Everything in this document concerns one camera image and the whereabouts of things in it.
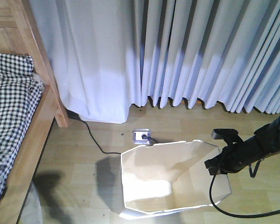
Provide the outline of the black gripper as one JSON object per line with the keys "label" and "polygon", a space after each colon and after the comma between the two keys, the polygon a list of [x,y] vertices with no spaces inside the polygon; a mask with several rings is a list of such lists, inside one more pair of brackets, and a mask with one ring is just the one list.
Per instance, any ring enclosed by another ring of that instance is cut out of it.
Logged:
{"label": "black gripper", "polygon": [[249,167],[250,174],[256,174],[263,160],[264,150],[255,140],[248,140],[225,147],[222,157],[216,156],[204,162],[210,175],[238,173],[246,166]]}

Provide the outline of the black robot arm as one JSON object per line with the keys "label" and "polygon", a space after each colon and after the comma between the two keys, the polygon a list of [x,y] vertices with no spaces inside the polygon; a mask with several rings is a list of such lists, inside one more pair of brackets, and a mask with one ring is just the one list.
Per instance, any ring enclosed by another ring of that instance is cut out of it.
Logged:
{"label": "black robot arm", "polygon": [[265,158],[280,153],[280,116],[245,141],[231,128],[213,129],[211,136],[224,140],[227,146],[219,155],[204,162],[210,175],[237,173],[248,166],[250,177],[254,178]]}

